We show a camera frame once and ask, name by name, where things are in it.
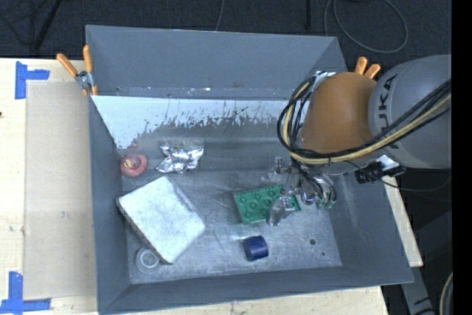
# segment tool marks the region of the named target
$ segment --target black floor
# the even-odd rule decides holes
[[[55,1],[0,0],[1,57],[53,58],[63,52],[69,58],[81,58],[87,24],[301,35],[327,33],[339,39],[349,70],[353,70],[357,57],[364,55],[382,65],[379,77],[408,60],[451,54],[452,0],[338,0],[340,24],[335,20],[333,3],[325,9],[329,0],[63,0],[50,28],[42,29],[54,10]],[[439,176],[446,179],[449,174],[410,170],[402,176],[403,187],[427,190],[402,192],[415,231],[450,210],[451,183],[430,190],[441,183]],[[422,269],[434,305],[439,302],[437,298],[451,270],[451,245]],[[390,314],[407,314],[398,286],[385,287],[384,295]]]

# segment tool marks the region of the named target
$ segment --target black cable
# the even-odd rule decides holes
[[[328,10],[328,8],[329,8],[332,1],[333,0],[328,0],[328,2],[326,3],[326,7],[324,9],[324,33],[325,33],[325,35],[328,35],[328,32],[327,32],[327,10]],[[338,24],[338,27],[341,29],[341,31],[352,42],[354,42],[355,44],[359,45],[360,47],[363,47],[364,49],[367,49],[371,52],[377,52],[377,53],[381,53],[381,54],[392,54],[392,53],[399,52],[400,50],[402,50],[402,48],[404,48],[406,43],[408,42],[408,38],[409,38],[408,27],[406,25],[406,20],[403,17],[403,15],[401,14],[401,12],[399,11],[399,9],[396,8],[396,6],[391,1],[389,1],[389,0],[383,0],[383,1],[385,1],[398,14],[398,16],[400,17],[400,20],[403,24],[404,31],[405,31],[405,38],[403,39],[402,44],[399,47],[395,48],[395,49],[391,49],[391,50],[375,49],[373,47],[370,47],[370,46],[367,46],[367,45],[361,43],[360,41],[356,40],[353,36],[351,36],[351,34],[349,34],[348,31],[341,25],[341,22],[339,20],[338,10],[337,10],[337,7],[336,7],[338,0],[333,1],[333,14],[334,14],[334,18],[336,20],[336,23]]]
[[[405,188],[405,187],[399,187],[398,185],[393,185],[393,184],[390,184],[389,182],[387,181],[384,181],[383,179],[379,179],[378,177],[372,175],[368,170],[364,169],[364,168],[360,168],[356,163],[353,163],[351,161],[347,161],[348,163],[352,164],[355,168],[357,168],[358,170],[360,170],[362,173],[366,174],[367,176],[369,176],[372,181],[377,181],[379,180],[382,184],[385,184],[389,187],[393,187],[395,189],[398,189],[402,192],[414,192],[414,193],[429,193],[429,192],[435,192],[436,190],[439,190],[441,189],[442,187],[444,187],[447,183],[449,183],[450,180],[452,180],[452,175],[449,175],[449,177],[441,184],[441,185],[438,185],[436,187],[432,187],[432,188],[428,188],[428,189],[412,189],[412,188]]]
[[[379,133],[377,136],[374,136],[370,141],[366,142],[362,146],[359,146],[358,148],[353,148],[353,149],[350,149],[350,150],[339,151],[337,153],[321,154],[321,153],[317,153],[316,151],[312,151],[312,150],[305,150],[305,149],[302,149],[302,148],[296,148],[294,146],[294,143],[292,142],[292,141],[296,140],[296,136],[290,136],[289,135],[290,144],[285,143],[285,140],[282,138],[282,132],[281,132],[282,120],[285,118],[285,116],[288,112],[288,109],[293,104],[295,104],[297,102],[297,100],[299,100],[300,97],[303,95],[303,94],[298,94],[298,96],[296,96],[296,98],[294,98],[294,95],[297,94],[297,92],[300,91],[300,88],[302,88],[302,86],[305,85],[306,83],[308,83],[308,80],[305,80],[304,82],[302,82],[300,84],[300,86],[294,91],[294,94],[292,95],[291,100],[289,101],[287,106],[282,110],[282,113],[280,114],[279,120],[277,122],[277,136],[279,137],[279,140],[281,141],[282,145],[285,148],[287,148],[290,152],[294,152],[294,153],[297,153],[299,155],[303,155],[305,158],[308,158],[308,159],[310,159],[310,158],[327,158],[327,159],[329,159],[329,158],[333,158],[333,157],[337,157],[337,156],[343,156],[347,153],[357,152],[357,151],[360,151],[364,148],[367,148],[370,145],[373,145],[374,143],[379,141],[380,139],[383,139],[384,137],[386,137],[387,134],[390,131],[393,131],[402,122],[404,122],[408,117],[413,115],[420,107],[422,107],[424,105],[429,106],[430,103],[436,104],[440,100],[441,97],[443,97],[447,93],[450,93],[450,91],[451,91],[451,79],[449,79],[446,82],[444,82],[441,86],[438,86],[430,94],[426,95],[422,100],[420,100],[418,103],[416,103],[413,107],[411,107],[401,117],[399,117],[397,120],[395,120],[388,128],[383,129],[381,133]],[[294,113],[292,112],[291,117],[288,121],[289,134],[290,134],[290,131],[291,131],[291,123],[292,123],[293,115],[294,115]],[[429,120],[425,120],[424,122],[422,122],[421,124],[419,124],[415,128],[413,128],[411,131],[409,131],[407,134],[404,134],[403,136],[399,136],[396,139],[393,139],[388,145],[391,145],[391,144],[397,142],[398,140],[401,140],[406,135],[409,135],[411,132],[418,130],[419,128],[423,127],[427,123],[431,122],[433,119],[438,118],[440,115],[442,115],[442,114],[438,114],[436,116],[433,116]]]

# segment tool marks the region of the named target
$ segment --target crumpled foil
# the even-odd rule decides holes
[[[166,158],[156,167],[159,172],[169,173],[182,170],[193,170],[204,154],[203,145],[168,145],[160,146]]]

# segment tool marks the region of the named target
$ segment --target white foam block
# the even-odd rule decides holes
[[[166,176],[117,198],[117,205],[166,263],[174,263],[205,231],[194,205]]]

